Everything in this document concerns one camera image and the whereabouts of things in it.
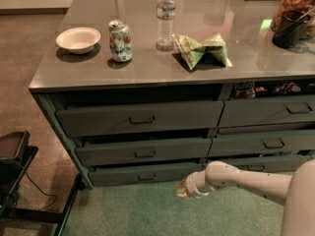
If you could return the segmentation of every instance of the wall baseboard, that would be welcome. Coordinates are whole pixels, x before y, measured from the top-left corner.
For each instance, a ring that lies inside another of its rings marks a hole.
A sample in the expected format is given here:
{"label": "wall baseboard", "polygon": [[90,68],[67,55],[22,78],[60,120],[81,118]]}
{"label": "wall baseboard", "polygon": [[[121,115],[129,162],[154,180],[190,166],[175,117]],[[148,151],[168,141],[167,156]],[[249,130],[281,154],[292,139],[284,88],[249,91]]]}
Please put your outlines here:
{"label": "wall baseboard", "polygon": [[2,15],[38,15],[38,14],[66,14],[68,8],[26,8],[26,9],[0,9]]}

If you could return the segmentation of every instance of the green snack bag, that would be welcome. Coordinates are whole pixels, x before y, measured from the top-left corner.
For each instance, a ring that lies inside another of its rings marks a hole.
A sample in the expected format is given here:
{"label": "green snack bag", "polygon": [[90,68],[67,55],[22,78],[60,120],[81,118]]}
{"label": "green snack bag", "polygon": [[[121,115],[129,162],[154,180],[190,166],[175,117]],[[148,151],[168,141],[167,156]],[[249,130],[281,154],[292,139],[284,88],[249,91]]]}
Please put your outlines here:
{"label": "green snack bag", "polygon": [[225,42],[219,33],[198,42],[186,35],[174,35],[176,44],[180,50],[182,58],[186,61],[190,70],[193,70],[205,53],[211,53],[216,60],[223,63],[225,67],[230,67],[231,63],[227,59]]}

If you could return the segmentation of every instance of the plastic water bottle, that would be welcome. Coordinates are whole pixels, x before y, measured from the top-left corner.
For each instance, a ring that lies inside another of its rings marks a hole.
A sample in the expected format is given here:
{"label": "plastic water bottle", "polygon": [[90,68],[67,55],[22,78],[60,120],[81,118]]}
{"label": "plastic water bottle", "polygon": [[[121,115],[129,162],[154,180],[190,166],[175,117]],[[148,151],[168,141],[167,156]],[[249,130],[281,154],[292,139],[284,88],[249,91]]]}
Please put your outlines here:
{"label": "plastic water bottle", "polygon": [[175,0],[157,0],[157,49],[159,50],[173,48],[175,9]]}

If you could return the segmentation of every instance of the aluminum can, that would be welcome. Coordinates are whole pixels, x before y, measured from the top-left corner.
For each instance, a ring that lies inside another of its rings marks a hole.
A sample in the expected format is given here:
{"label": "aluminum can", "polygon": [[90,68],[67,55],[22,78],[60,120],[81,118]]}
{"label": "aluminum can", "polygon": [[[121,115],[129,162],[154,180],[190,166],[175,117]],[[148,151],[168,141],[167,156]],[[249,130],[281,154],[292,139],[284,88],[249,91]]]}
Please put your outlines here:
{"label": "aluminum can", "polygon": [[109,23],[109,48],[112,59],[126,62],[132,58],[131,34],[129,27],[122,21]]}

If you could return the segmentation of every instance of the jar of snacks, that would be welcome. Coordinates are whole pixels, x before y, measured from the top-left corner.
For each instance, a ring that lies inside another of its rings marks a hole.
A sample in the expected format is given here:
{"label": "jar of snacks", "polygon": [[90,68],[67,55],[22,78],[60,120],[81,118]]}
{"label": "jar of snacks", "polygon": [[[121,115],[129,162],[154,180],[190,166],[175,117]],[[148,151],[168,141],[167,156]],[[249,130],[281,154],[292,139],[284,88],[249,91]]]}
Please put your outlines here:
{"label": "jar of snacks", "polygon": [[[315,0],[281,0],[281,5],[273,18],[271,29],[275,30],[277,28],[284,11],[295,10],[307,13],[314,9],[314,7]],[[309,15],[312,17],[312,21],[308,24],[306,30],[302,34],[302,39],[311,38],[315,35],[315,10]]]}

